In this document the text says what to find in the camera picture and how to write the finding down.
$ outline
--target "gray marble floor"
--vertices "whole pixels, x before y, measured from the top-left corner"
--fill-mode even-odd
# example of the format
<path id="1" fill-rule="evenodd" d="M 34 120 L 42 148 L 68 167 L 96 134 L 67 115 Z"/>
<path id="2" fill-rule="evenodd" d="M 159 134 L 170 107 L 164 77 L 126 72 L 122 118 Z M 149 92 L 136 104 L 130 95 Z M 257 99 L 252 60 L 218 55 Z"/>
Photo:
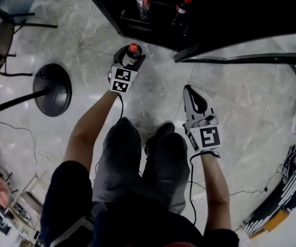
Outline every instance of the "gray marble floor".
<path id="1" fill-rule="evenodd" d="M 0 164 L 13 172 L 13 183 L 21 188 L 34 175 L 48 171 L 42 186 L 47 188 L 53 170 L 62 161 L 69 135 L 77 120 L 108 89 L 107 72 L 113 54 L 133 40 L 119 36 L 91 0 L 35 0 L 31 21 L 58 24 L 58 29 L 25 27 L 13 40 L 8 58 L 9 73 L 37 72 L 44 64 L 58 63 L 69 72 L 73 96 L 62 116 L 44 116 L 33 100 L 0 113 L 0 121 L 25 130 L 0 125 Z M 224 146 L 219 160 L 231 193 L 263 190 L 295 143 L 290 133 L 296 111 L 296 76 L 287 65 L 217 65 L 174 63 L 174 52 L 138 42 L 147 58 L 129 93 L 124 95 L 124 116 L 139 129 L 142 140 L 151 136 L 158 125 L 171 120 L 184 135 L 186 120 L 182 90 L 191 84 L 213 98 L 223 123 Z M 0 76 L 0 103 L 32 92 L 33 78 Z M 116 101 L 94 148 L 94 163 L 102 152 L 109 128 L 118 120 L 121 103 Z M 188 156 L 194 154 L 189 144 Z M 141 170 L 144 169 L 143 153 Z M 194 181 L 204 185 L 201 162 L 194 161 Z M 240 193 L 231 196 L 234 228 L 246 218 L 280 180 L 275 176 L 268 193 Z M 197 210 L 196 226 L 203 232 L 207 218 L 205 191 L 195 185 L 193 199 Z M 186 190 L 189 202 L 189 190 Z M 193 220 L 187 204 L 183 215 Z"/>

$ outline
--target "gray pants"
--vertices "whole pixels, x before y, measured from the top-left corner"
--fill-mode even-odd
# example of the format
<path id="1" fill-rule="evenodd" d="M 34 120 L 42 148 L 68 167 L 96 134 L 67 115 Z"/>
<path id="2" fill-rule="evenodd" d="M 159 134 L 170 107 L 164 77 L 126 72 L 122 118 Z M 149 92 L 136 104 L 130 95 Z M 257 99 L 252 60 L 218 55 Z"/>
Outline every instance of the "gray pants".
<path id="1" fill-rule="evenodd" d="M 187 145 L 181 135 L 169 133 L 150 148 L 139 175 L 141 139 L 137 129 L 122 118 L 107 134 L 93 185 L 93 200 L 114 202 L 127 191 L 155 200 L 167 210 L 184 210 L 189 167 Z"/>

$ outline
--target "black shoe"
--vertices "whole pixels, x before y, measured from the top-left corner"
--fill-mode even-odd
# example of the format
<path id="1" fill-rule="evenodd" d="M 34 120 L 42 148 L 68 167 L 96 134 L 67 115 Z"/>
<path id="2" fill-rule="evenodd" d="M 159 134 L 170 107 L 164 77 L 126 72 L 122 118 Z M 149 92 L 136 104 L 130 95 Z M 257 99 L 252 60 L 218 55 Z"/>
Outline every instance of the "black shoe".
<path id="1" fill-rule="evenodd" d="M 174 133 L 175 126 L 171 122 L 164 123 L 160 128 L 158 128 L 156 134 L 149 138 L 146 143 L 146 147 L 144 148 L 144 152 L 147 156 L 149 156 L 150 147 L 154 146 L 156 141 L 159 140 L 163 135 Z"/>

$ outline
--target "person's right arm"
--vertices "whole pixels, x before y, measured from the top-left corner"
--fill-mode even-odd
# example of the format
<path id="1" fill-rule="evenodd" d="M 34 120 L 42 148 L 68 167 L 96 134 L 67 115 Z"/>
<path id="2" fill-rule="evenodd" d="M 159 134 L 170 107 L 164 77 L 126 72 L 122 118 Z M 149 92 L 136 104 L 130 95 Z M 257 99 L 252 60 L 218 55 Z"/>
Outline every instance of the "person's right arm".
<path id="1" fill-rule="evenodd" d="M 208 200 L 208 219 L 205 233 L 220 228 L 231 230 L 229 190 L 217 158 L 211 154 L 203 154 L 201 161 Z"/>

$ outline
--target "round black base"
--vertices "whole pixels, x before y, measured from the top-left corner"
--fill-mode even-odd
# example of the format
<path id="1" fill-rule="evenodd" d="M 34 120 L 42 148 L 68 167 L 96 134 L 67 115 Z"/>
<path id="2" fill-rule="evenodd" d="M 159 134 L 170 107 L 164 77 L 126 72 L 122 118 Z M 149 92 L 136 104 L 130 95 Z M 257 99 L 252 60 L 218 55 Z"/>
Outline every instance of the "round black base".
<path id="1" fill-rule="evenodd" d="M 33 92 L 44 89 L 49 89 L 49 94 L 35 98 L 41 112 L 50 117 L 63 114 L 71 101 L 70 78 L 63 67 L 57 64 L 48 64 L 36 73 Z"/>

